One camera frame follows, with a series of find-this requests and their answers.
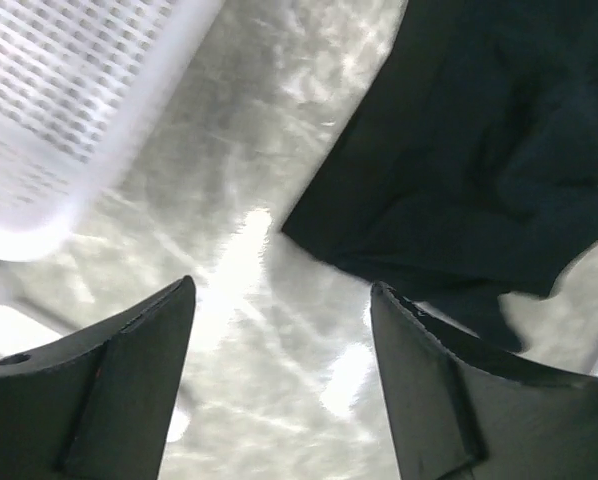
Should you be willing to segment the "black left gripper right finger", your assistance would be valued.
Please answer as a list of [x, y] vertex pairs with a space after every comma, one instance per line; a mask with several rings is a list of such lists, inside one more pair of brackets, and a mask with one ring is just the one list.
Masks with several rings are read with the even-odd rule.
[[598, 377], [536, 363], [390, 286], [371, 321], [404, 479], [598, 479]]

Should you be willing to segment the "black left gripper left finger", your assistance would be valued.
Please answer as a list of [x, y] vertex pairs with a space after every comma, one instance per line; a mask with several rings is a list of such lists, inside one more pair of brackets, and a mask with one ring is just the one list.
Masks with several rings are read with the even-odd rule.
[[0, 360], [0, 479], [155, 479], [196, 302], [185, 276]]

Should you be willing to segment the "black underwear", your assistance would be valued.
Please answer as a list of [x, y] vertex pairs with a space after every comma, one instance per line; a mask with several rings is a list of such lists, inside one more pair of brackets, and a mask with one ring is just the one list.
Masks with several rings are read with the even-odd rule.
[[598, 1], [411, 1], [283, 233], [511, 352], [598, 242]]

